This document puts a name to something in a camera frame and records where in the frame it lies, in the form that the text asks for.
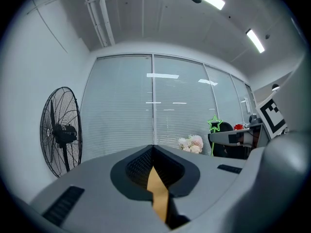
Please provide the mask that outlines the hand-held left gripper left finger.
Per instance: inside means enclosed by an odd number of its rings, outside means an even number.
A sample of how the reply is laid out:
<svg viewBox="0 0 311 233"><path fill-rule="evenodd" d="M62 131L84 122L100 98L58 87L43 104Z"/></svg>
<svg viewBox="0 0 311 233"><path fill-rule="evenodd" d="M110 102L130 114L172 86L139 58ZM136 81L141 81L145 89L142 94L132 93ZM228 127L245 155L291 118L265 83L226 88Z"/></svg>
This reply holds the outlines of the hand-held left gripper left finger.
<svg viewBox="0 0 311 233"><path fill-rule="evenodd" d="M68 233L167 233L147 190L151 145L83 162L44 188L31 207Z"/></svg>

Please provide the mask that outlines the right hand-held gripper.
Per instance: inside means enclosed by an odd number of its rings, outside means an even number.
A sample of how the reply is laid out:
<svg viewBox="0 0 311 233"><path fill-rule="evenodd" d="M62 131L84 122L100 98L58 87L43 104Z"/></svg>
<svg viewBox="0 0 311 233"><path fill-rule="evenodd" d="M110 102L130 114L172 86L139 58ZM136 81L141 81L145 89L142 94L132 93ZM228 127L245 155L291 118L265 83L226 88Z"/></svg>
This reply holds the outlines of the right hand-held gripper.
<svg viewBox="0 0 311 233"><path fill-rule="evenodd" d="M287 124L272 97L265 99L256 107L256 111L257 113L249 118L250 129L211 133L211 142L232 147L251 147L253 138L256 138L257 148L260 148L266 146L275 137L284 134Z"/></svg>

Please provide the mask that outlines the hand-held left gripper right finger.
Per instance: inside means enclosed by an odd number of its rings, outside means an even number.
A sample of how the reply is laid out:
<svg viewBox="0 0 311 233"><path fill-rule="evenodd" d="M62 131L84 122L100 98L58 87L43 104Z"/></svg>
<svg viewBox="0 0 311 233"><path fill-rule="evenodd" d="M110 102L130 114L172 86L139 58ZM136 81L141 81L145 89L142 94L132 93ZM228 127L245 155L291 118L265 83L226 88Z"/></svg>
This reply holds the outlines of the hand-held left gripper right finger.
<svg viewBox="0 0 311 233"><path fill-rule="evenodd" d="M167 150L194 163L200 179L186 197L173 198L160 172L153 170L153 210L161 221L176 207L189 219L180 229L231 229L234 205L252 187L258 173L263 148L251 152L247 160L211 157L168 147Z"/></svg>

